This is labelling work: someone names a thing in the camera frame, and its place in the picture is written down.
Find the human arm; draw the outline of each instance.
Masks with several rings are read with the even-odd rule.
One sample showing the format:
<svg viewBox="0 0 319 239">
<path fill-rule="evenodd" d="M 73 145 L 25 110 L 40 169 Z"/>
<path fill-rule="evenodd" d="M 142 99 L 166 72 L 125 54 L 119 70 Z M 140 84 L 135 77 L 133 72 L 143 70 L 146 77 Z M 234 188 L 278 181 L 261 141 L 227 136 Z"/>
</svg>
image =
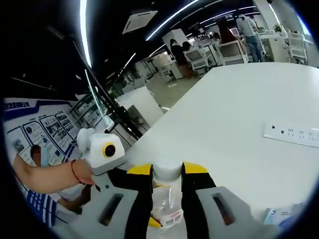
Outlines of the human arm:
<svg viewBox="0 0 319 239">
<path fill-rule="evenodd" d="M 249 17 L 249 24 L 250 24 L 250 25 L 252 26 L 252 28 L 254 28 L 256 31 L 258 30 L 258 27 L 257 27 L 256 23 L 255 23 L 254 20 L 251 19 L 250 17 Z"/>
<path fill-rule="evenodd" d="M 47 168 L 32 167 L 16 154 L 13 169 L 19 180 L 37 193 L 55 193 L 79 183 L 72 173 L 71 162 Z M 92 173 L 84 160 L 75 161 L 73 170 L 83 183 L 94 184 Z"/>
</svg>

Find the potted plant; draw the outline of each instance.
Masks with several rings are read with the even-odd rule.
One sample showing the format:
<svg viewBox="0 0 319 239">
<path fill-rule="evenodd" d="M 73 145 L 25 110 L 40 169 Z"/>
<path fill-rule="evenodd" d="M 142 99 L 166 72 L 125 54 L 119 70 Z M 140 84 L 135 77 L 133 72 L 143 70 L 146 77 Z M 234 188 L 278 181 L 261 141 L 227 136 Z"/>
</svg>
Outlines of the potted plant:
<svg viewBox="0 0 319 239">
<path fill-rule="evenodd" d="M 275 32 L 280 32 L 280 33 L 282 32 L 281 26 L 279 24 L 274 25 L 274 30 L 275 30 Z"/>
<path fill-rule="evenodd" d="M 281 36 L 287 37 L 287 35 L 288 35 L 286 30 L 284 29 L 284 27 L 281 26 L 280 24 L 276 24 L 274 26 L 274 30 L 275 30 L 275 32 L 278 32 L 279 35 L 281 35 Z"/>
</svg>

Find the gray floor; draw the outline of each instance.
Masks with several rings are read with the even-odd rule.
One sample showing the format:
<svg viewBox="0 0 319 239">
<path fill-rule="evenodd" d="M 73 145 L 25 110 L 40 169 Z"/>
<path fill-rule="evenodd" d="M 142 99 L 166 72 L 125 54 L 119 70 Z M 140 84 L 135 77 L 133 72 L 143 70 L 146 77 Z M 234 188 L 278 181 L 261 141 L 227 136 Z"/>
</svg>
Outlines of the gray floor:
<svg viewBox="0 0 319 239">
<path fill-rule="evenodd" d="M 170 109 L 175 105 L 198 81 L 199 78 L 196 77 L 191 79 L 182 78 L 167 83 L 160 74 L 156 74 L 146 83 L 146 86 L 154 94 L 156 102 L 165 110 L 165 108 Z"/>
</svg>

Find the jeans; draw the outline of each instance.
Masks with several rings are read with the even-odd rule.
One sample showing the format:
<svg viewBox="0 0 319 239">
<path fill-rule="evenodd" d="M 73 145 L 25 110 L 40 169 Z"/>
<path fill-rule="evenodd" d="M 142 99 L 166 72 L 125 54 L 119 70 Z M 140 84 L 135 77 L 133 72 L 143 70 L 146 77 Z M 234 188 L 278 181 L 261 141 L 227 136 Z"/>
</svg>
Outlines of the jeans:
<svg viewBox="0 0 319 239">
<path fill-rule="evenodd" d="M 246 43 L 253 56 L 253 61 L 258 62 L 259 60 L 260 62 L 265 62 L 258 36 L 246 36 Z"/>
</svg>

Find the red string bracelet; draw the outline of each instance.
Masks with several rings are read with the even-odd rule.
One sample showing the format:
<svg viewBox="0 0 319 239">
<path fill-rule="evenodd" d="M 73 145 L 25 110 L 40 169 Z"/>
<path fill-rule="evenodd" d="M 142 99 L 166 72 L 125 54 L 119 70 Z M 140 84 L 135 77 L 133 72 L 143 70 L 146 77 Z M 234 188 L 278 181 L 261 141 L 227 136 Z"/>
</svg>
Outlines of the red string bracelet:
<svg viewBox="0 0 319 239">
<path fill-rule="evenodd" d="M 84 184 L 83 182 L 81 182 L 81 180 L 75 175 L 75 173 L 74 173 L 74 170 L 73 170 L 73 163 L 75 162 L 76 160 L 75 159 L 73 159 L 72 160 L 72 162 L 71 162 L 71 169 L 72 169 L 72 173 L 73 173 L 73 175 L 74 175 L 74 177 L 76 178 L 76 180 L 78 180 L 79 181 L 79 183 L 82 183 L 82 184 Z"/>
</svg>

